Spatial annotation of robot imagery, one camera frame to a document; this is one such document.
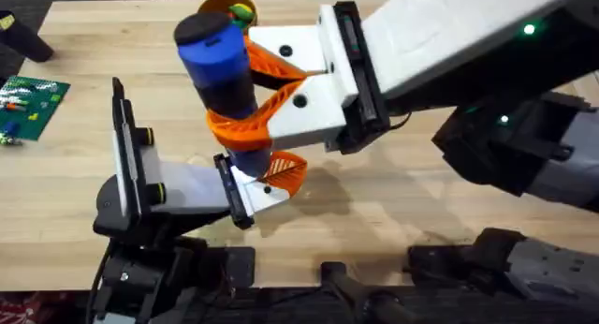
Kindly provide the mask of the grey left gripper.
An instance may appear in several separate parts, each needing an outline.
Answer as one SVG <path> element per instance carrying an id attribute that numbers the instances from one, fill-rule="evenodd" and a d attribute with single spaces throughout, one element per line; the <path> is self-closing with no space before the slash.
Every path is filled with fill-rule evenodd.
<path id="1" fill-rule="evenodd" d="M 300 191 L 308 167 L 304 158 L 276 151 L 264 173 L 250 176 L 223 155 L 205 168 L 162 161 L 154 148 L 142 150 L 141 160 L 117 150 L 115 163 L 97 194 L 93 223 L 95 233 L 111 238 L 175 238 L 225 217 L 248 229 L 251 216 Z"/>

